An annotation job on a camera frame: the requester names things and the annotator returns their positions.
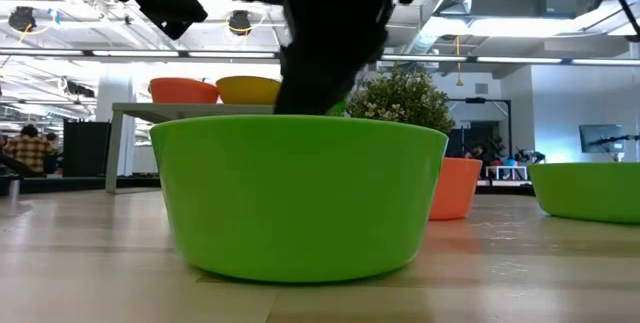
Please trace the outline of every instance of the ceiling light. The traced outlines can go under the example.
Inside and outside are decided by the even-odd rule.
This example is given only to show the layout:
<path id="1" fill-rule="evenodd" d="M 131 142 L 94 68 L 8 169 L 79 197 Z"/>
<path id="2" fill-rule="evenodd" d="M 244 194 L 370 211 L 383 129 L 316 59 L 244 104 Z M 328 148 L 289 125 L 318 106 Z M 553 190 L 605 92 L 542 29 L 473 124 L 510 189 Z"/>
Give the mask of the ceiling light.
<path id="1" fill-rule="evenodd" d="M 93 51 L 100 57 L 178 57 L 176 51 Z"/>
<path id="2" fill-rule="evenodd" d="M 640 66 L 639 59 L 574 59 L 572 64 L 599 66 Z"/>
<path id="3" fill-rule="evenodd" d="M 385 54 L 382 60 L 406 61 L 406 62 L 465 62 L 467 57 L 441 56 L 441 55 L 404 55 Z"/>
<path id="4" fill-rule="evenodd" d="M 189 52 L 193 58 L 275 58 L 275 53 L 259 52 Z"/>
<path id="5" fill-rule="evenodd" d="M 431 17 L 420 30 L 420 34 L 438 37 L 443 35 L 467 35 L 469 34 L 469 27 L 461 19 Z"/>
<path id="6" fill-rule="evenodd" d="M 551 37 L 570 31 L 570 19 L 482 18 L 471 23 L 469 34 L 485 37 Z"/>
<path id="7" fill-rule="evenodd" d="M 37 100 L 37 99 L 17 99 L 17 100 L 0 100 L 0 104 L 15 105 L 96 105 L 96 101 L 65 101 L 65 100 Z"/>
<path id="8" fill-rule="evenodd" d="M 478 57 L 480 63 L 558 64 L 561 58 Z"/>
<path id="9" fill-rule="evenodd" d="M 249 22 L 249 11 L 246 10 L 234 10 L 231 13 L 231 17 L 228 18 L 227 28 L 229 31 L 237 36 L 248 36 L 251 34 L 251 22 Z"/>
<path id="10" fill-rule="evenodd" d="M 66 50 L 66 49 L 12 49 L 2 48 L 0 49 L 2 55 L 27 55 L 27 56 L 74 56 L 83 55 L 80 50 Z"/>
<path id="11" fill-rule="evenodd" d="M 25 114 L 36 114 L 41 116 L 44 116 L 47 114 L 47 111 L 44 108 L 37 105 L 12 103 L 12 106 L 19 112 L 25 113 Z"/>

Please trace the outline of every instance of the yellow bowl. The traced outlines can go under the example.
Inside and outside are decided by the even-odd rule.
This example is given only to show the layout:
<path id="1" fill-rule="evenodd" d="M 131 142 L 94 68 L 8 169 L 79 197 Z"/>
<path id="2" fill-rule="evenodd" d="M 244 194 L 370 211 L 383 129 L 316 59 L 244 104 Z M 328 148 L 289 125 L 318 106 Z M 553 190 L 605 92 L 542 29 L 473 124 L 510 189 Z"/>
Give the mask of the yellow bowl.
<path id="1" fill-rule="evenodd" d="M 216 85 L 224 104 L 273 105 L 280 90 L 280 82 L 262 77 L 226 77 Z"/>

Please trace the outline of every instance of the green bowl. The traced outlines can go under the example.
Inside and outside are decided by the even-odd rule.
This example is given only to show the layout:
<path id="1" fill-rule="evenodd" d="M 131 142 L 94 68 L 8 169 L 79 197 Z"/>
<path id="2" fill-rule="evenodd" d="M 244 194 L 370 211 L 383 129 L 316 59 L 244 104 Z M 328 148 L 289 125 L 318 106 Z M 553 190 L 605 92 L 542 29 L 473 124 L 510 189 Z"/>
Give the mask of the green bowl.
<path id="1" fill-rule="evenodd" d="M 151 130 L 177 249 L 263 281 L 376 275 L 420 249 L 447 137 L 411 125 L 227 116 Z"/>
<path id="2" fill-rule="evenodd" d="M 640 163 L 529 166 L 540 207 L 564 218 L 640 223 Z"/>

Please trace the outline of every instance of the desk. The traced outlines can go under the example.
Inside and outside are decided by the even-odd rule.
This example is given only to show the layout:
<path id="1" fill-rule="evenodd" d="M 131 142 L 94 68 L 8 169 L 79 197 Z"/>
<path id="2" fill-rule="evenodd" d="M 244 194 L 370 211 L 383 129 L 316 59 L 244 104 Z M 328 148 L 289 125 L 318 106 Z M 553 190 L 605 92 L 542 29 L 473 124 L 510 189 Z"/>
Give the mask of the desk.
<path id="1" fill-rule="evenodd" d="M 122 138 L 122 119 L 125 115 L 140 118 L 151 123 L 164 123 L 184 118 L 271 114 L 272 111 L 273 107 L 271 106 L 259 105 L 114 103 L 105 189 L 108 193 L 116 193 L 120 140 Z"/>
<path id="2" fill-rule="evenodd" d="M 327 285 L 189 268 L 159 190 L 2 203 L 7 323 L 640 322 L 640 227 L 552 218 L 532 197 L 476 196 L 467 219 L 427 225 L 405 268 Z"/>

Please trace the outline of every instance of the television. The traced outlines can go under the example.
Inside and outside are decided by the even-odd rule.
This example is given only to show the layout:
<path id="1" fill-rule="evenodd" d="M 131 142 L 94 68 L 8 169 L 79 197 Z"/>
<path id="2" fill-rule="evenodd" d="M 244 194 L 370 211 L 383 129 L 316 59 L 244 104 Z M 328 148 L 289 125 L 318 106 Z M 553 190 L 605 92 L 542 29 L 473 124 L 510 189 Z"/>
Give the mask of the television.
<path id="1" fill-rule="evenodd" d="M 598 143 L 603 139 L 621 137 L 620 124 L 587 124 L 580 126 L 582 153 L 624 153 L 625 141 Z"/>

